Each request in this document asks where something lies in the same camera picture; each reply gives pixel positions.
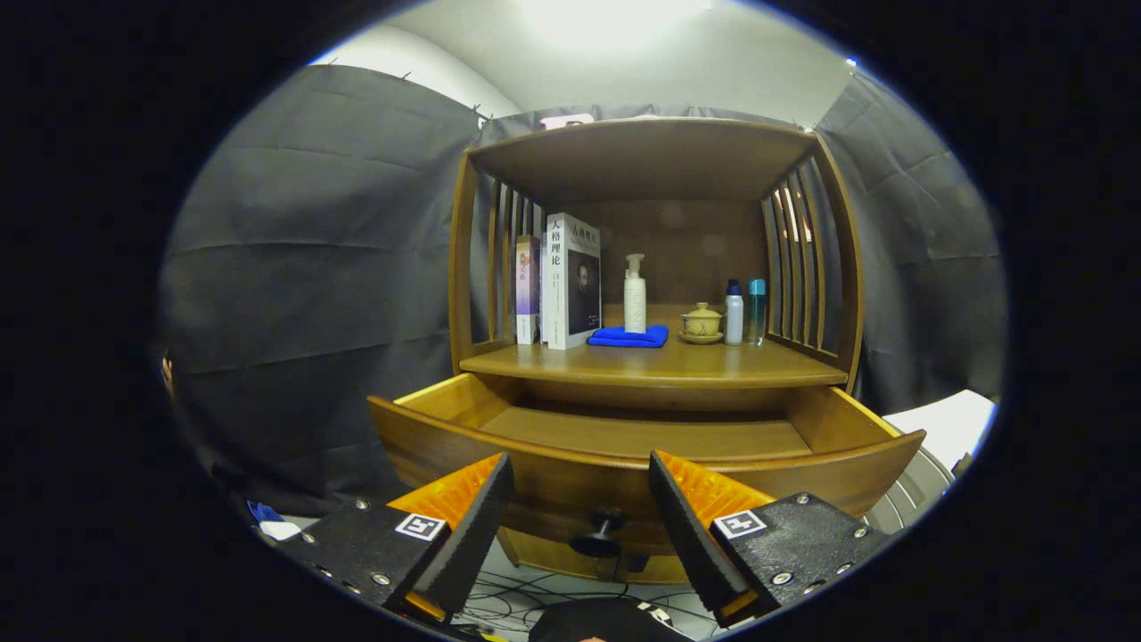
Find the blue towel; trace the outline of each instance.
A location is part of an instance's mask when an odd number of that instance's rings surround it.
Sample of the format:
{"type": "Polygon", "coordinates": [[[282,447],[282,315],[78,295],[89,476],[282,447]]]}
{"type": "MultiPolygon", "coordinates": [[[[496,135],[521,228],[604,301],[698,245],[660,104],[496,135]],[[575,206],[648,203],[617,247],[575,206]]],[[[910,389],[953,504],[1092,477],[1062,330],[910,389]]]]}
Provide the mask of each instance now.
{"type": "Polygon", "coordinates": [[[245,501],[245,505],[250,509],[250,512],[253,513],[253,519],[258,520],[259,522],[284,522],[285,521],[285,518],[282,518],[281,515],[278,515],[277,511],[274,511],[273,509],[270,509],[269,506],[266,506],[265,504],[254,504],[253,502],[250,502],[249,499],[246,499],[245,501]]]}
{"type": "Polygon", "coordinates": [[[602,328],[594,333],[586,343],[589,346],[613,346],[620,348],[662,348],[670,330],[665,326],[650,326],[646,334],[628,333],[622,326],[602,328]]]}

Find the white pump bottle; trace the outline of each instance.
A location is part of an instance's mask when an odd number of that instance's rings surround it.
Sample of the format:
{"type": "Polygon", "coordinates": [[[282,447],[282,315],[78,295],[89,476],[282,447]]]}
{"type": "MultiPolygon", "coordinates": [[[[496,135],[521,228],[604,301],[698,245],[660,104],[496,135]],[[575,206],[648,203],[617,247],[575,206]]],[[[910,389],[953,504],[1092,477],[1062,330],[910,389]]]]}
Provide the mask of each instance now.
{"type": "Polygon", "coordinates": [[[622,315],[628,333],[646,334],[646,279],[638,275],[644,253],[628,253],[626,281],[623,284],[622,315]]]}

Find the gray fabric backdrop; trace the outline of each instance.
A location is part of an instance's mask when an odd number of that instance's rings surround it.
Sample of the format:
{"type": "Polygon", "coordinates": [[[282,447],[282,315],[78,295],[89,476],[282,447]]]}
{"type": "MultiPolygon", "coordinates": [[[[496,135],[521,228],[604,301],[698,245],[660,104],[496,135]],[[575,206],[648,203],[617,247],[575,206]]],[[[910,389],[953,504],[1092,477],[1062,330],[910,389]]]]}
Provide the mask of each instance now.
{"type": "Polygon", "coordinates": [[[1001,393],[1006,271],[993,212],[954,152],[857,73],[817,129],[852,201],[864,271],[856,396],[880,414],[1001,393]]]}
{"type": "Polygon", "coordinates": [[[225,138],[171,231],[180,425],[237,493],[322,514],[395,481],[365,397],[451,376],[447,249],[470,108],[302,68],[225,138]]]}

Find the white bottle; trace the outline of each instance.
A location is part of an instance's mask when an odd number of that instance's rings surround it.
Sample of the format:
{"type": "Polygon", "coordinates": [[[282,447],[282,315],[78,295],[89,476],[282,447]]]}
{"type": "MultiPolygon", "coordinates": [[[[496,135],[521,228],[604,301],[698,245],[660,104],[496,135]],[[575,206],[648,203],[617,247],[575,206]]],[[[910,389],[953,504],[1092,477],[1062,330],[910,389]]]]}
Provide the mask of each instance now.
{"type": "Polygon", "coordinates": [[[745,327],[745,299],[741,295],[741,282],[729,278],[725,296],[725,346],[741,346],[745,327]]]}
{"type": "Polygon", "coordinates": [[[626,281],[622,292],[622,315],[628,333],[646,334],[646,278],[638,275],[644,253],[628,253],[626,281]]]}

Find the saucer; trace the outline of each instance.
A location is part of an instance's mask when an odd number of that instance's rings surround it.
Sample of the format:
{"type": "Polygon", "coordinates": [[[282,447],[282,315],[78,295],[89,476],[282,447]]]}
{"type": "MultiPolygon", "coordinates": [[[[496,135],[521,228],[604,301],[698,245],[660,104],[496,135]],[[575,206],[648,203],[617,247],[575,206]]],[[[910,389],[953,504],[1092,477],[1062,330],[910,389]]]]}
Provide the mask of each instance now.
{"type": "Polygon", "coordinates": [[[681,341],[689,342],[691,344],[715,344],[717,342],[721,341],[721,338],[723,338],[725,334],[715,333],[712,335],[697,336],[697,335],[687,335],[685,333],[678,333],[678,336],[681,338],[681,341]]]}

